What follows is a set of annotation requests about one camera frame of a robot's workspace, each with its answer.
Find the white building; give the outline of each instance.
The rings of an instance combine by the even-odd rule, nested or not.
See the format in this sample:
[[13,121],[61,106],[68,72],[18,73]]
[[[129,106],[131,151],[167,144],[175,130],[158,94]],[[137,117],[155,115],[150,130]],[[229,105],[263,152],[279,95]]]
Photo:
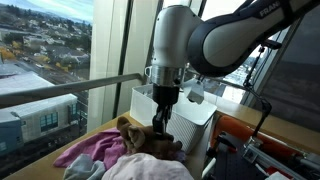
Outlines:
[[[0,94],[49,86],[53,86],[53,84],[33,72],[28,72],[0,79]],[[70,126],[76,120],[74,119],[76,117],[74,116],[76,114],[76,103],[77,97],[68,94],[0,109],[0,145],[2,147],[0,148],[0,155],[14,150],[21,146],[21,143]]]

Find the rooftop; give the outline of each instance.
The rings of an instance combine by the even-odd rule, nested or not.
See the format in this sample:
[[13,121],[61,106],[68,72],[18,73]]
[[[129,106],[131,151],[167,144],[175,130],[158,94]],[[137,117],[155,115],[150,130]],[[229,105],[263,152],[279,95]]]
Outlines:
[[3,76],[11,76],[16,74],[22,74],[26,71],[18,67],[15,63],[0,63],[0,79]]
[[[52,83],[42,79],[34,72],[27,72],[20,75],[14,75],[8,78],[0,79],[0,94],[19,92],[30,89],[54,86]],[[43,109],[57,106],[62,103],[76,101],[77,97],[72,94],[58,96],[54,98],[44,99],[36,102],[22,104],[18,106],[0,109],[0,117],[5,114],[15,112],[18,116],[23,117]]]

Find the city view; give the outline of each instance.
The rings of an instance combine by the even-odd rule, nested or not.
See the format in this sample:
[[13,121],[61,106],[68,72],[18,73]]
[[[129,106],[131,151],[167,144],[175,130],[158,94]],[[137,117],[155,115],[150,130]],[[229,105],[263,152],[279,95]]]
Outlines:
[[[0,94],[88,80],[92,16],[92,0],[1,0]],[[85,134],[87,104],[84,91],[0,109],[0,179]]]

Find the building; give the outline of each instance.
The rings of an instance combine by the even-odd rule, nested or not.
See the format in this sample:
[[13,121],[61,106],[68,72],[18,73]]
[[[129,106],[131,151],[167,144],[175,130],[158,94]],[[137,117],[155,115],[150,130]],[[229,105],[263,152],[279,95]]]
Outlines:
[[23,73],[26,73],[26,71],[18,67],[12,61],[1,60],[0,56],[0,79]]
[[48,42],[40,36],[23,36],[24,46],[32,49],[40,49],[41,45],[46,45]]
[[4,38],[7,34],[9,34],[8,31],[3,31],[2,29],[0,29],[0,42],[3,41],[3,38]]
[[[53,86],[33,72],[0,79],[0,94]],[[0,156],[78,120],[71,94],[0,109]]]

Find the white blanket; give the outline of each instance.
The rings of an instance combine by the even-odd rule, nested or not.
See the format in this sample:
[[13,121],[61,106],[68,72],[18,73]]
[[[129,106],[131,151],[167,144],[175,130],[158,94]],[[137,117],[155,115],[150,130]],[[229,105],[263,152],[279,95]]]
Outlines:
[[102,177],[103,180],[193,180],[187,168],[177,161],[158,160],[138,153],[124,155]]

